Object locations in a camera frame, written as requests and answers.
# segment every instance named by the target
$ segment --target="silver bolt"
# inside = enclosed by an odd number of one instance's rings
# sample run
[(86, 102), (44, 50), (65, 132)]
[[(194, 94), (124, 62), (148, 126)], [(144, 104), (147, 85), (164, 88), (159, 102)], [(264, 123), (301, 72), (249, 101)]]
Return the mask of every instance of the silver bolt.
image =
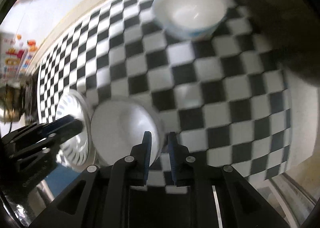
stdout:
[(193, 162), (196, 161), (196, 158), (193, 157), (193, 156), (188, 156), (188, 157), (186, 157), (186, 161), (189, 162), (189, 163), (193, 163)]
[(132, 162), (132, 161), (134, 161), (134, 157), (133, 157), (133, 156), (126, 156), (126, 157), (124, 158), (124, 161), (125, 161), (125, 162)]
[(43, 154), (46, 154), (46, 153), (48, 153), (48, 152), (50, 152), (50, 148), (43, 148), (43, 149), (42, 149), (42, 153), (43, 153)]
[(87, 167), (87, 171), (90, 173), (93, 173), (97, 170), (97, 167), (95, 165), (91, 165), (89, 167)]
[(233, 167), (231, 167), (230, 165), (225, 165), (225, 166), (223, 166), (223, 170), (225, 172), (232, 172), (233, 171)]

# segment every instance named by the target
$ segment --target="black and white checkered surface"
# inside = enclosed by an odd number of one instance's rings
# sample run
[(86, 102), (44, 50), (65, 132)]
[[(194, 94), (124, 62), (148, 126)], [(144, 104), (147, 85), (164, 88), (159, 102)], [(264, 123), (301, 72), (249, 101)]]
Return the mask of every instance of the black and white checkered surface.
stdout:
[[(212, 39), (180, 41), (153, 21), (153, 0), (109, 0), (82, 18), (44, 56), (38, 79), (40, 122), (52, 122), (70, 88), (96, 106), (113, 96), (159, 111), (197, 160), (232, 164), (250, 182), (285, 170), (289, 93), (272, 50), (240, 0)], [(148, 185), (174, 190), (168, 153)]]

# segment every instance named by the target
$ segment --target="white bowl with blue exterior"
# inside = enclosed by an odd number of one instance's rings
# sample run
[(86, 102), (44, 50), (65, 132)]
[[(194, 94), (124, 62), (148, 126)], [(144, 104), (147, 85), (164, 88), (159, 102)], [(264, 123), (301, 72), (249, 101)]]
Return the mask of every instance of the white bowl with blue exterior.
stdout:
[(224, 0), (154, 0), (155, 22), (179, 39), (209, 38), (224, 19)]

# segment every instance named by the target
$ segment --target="checkered tablecloth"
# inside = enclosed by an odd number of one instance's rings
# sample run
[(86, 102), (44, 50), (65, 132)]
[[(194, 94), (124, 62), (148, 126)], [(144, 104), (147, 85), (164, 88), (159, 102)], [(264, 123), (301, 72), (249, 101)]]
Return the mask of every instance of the checkered tablecloth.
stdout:
[[(108, 0), (75, 23), (44, 56), (38, 79), (41, 122), (52, 122), (70, 88), (96, 106), (112, 96), (159, 112), (197, 160), (233, 165), (250, 182), (285, 170), (289, 93), (272, 49), (240, 0), (225, 0), (212, 39), (181, 41), (154, 23), (153, 0)], [(173, 187), (164, 150), (148, 185)]]

